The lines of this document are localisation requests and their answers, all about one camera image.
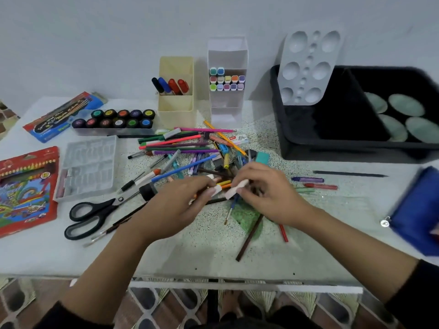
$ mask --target foot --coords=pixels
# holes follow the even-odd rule
[[[222,295],[222,307],[221,316],[233,312],[239,318],[242,316],[242,312],[239,309],[238,297],[242,291],[227,290]]]

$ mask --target green eraser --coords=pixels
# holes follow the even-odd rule
[[[255,161],[261,164],[268,165],[268,161],[270,160],[270,155],[265,152],[258,152],[256,155]]]

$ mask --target blue pouch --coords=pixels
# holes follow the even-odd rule
[[[430,231],[439,221],[439,171],[420,172],[398,208],[390,227],[425,256],[439,256],[439,242]]]

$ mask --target table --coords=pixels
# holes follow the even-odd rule
[[[22,126],[44,115],[68,101],[70,97],[43,97],[32,105],[30,110],[0,141],[0,160],[25,154],[49,146],[60,148],[61,161],[66,144],[72,141],[90,139],[80,137],[69,129],[50,140],[40,143]],[[112,99],[105,108],[110,109],[156,109],[153,100]],[[201,105],[198,123],[208,110]],[[280,157],[277,131],[270,102],[252,103],[246,101],[243,109],[243,128],[250,139],[250,147],[270,154],[270,165],[283,170],[288,177],[292,175],[312,175],[312,170],[351,171],[379,173],[388,178],[324,176],[326,183],[339,186],[337,192],[318,191],[316,194],[335,196],[330,199],[351,201],[341,196],[357,196],[352,203],[370,207],[372,211],[362,212],[360,221],[355,212],[349,217],[338,217],[349,224],[364,230],[389,245],[416,257],[422,257],[411,245],[403,241],[389,228],[380,226],[385,217],[402,195],[407,185],[419,169],[412,164],[350,163],[320,161],[286,161]],[[126,157],[138,151],[136,139],[118,139],[116,154],[116,184],[118,187],[139,174],[146,166],[149,157],[128,160]],[[179,160],[180,164],[189,161]],[[104,196],[92,200],[101,201]],[[69,210],[76,202],[58,205],[58,218],[54,221],[0,239],[0,274],[8,276],[76,277],[90,265],[102,251],[110,236],[94,245],[84,248],[84,240],[69,241],[64,238],[64,230],[72,222]],[[123,215],[134,210],[143,200],[137,198],[127,202],[108,220],[110,225]],[[252,241],[240,262],[235,257],[245,240],[245,233],[237,222],[230,220],[224,226],[230,204],[222,202],[206,206],[195,222],[178,235],[153,243],[145,252],[136,270],[136,276],[168,278],[223,278],[246,281],[264,280],[277,284],[294,280],[316,285],[359,286],[353,276],[346,271],[327,251],[310,237],[298,230],[286,227],[290,240],[285,243],[274,223],[264,219],[263,232]],[[332,206],[337,216],[337,205]]]

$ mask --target white organizer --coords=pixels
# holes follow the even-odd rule
[[[245,75],[249,63],[249,48],[245,37],[216,37],[207,43],[206,84],[209,82],[209,69],[224,67],[224,76]],[[211,123],[218,128],[242,127],[242,91],[209,91],[211,103]]]
[[[344,38],[341,24],[317,22],[287,35],[277,77],[284,105],[314,105],[322,99]]]
[[[108,136],[69,143],[58,176],[54,200],[73,201],[116,191],[116,140],[117,136]]]

